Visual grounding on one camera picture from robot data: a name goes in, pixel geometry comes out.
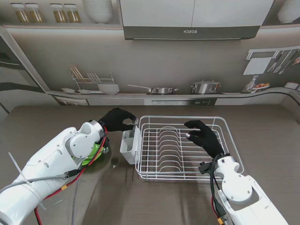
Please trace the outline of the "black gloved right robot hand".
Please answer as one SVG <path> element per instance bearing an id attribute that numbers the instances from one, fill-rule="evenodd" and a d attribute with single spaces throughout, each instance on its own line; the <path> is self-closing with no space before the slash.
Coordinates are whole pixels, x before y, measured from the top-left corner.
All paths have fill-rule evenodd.
<path id="1" fill-rule="evenodd" d="M 195 145 L 202 147 L 209 156 L 215 158 L 218 154 L 223 153 L 223 148 L 217 136 L 211 128 L 205 125 L 201 120 L 190 120 L 185 122 L 184 125 L 189 129 L 198 129 L 190 131 L 187 139 Z"/>

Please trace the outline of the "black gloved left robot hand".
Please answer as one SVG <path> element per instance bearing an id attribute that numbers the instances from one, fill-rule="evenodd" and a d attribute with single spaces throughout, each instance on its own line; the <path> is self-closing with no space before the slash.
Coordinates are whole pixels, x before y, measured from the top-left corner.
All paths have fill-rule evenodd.
<path id="1" fill-rule="evenodd" d="M 135 122 L 136 117 L 126 110 L 113 108 L 98 122 L 100 125 L 103 125 L 108 132 L 132 130 L 134 125 L 123 123 L 124 120 L 127 119 Z"/>

